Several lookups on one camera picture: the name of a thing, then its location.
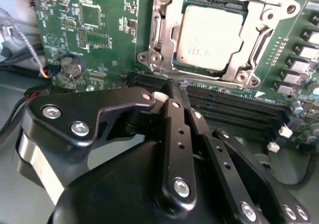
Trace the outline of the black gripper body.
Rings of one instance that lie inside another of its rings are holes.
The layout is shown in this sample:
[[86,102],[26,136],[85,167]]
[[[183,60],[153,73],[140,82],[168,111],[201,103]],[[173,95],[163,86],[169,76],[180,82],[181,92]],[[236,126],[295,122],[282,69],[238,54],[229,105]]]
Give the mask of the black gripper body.
[[60,196],[51,224],[236,224],[208,162],[195,159],[197,202],[187,215],[156,202],[164,147],[139,144],[74,180]]

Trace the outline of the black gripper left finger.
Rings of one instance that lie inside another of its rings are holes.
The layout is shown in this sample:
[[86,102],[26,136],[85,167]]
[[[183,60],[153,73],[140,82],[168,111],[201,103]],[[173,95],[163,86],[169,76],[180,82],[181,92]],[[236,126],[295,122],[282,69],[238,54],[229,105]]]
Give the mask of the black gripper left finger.
[[159,93],[132,87],[33,98],[16,145],[17,171],[56,206],[77,178],[139,144],[163,145],[157,204],[188,214],[197,202],[191,128],[178,84]]

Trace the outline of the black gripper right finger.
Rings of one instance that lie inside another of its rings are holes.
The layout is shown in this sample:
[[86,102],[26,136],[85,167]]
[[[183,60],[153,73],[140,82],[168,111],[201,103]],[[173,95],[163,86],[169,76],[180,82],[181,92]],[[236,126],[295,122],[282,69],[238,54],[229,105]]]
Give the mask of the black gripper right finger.
[[230,133],[210,131],[203,115],[190,107],[187,81],[179,82],[191,130],[216,173],[229,224],[311,224],[306,208]]

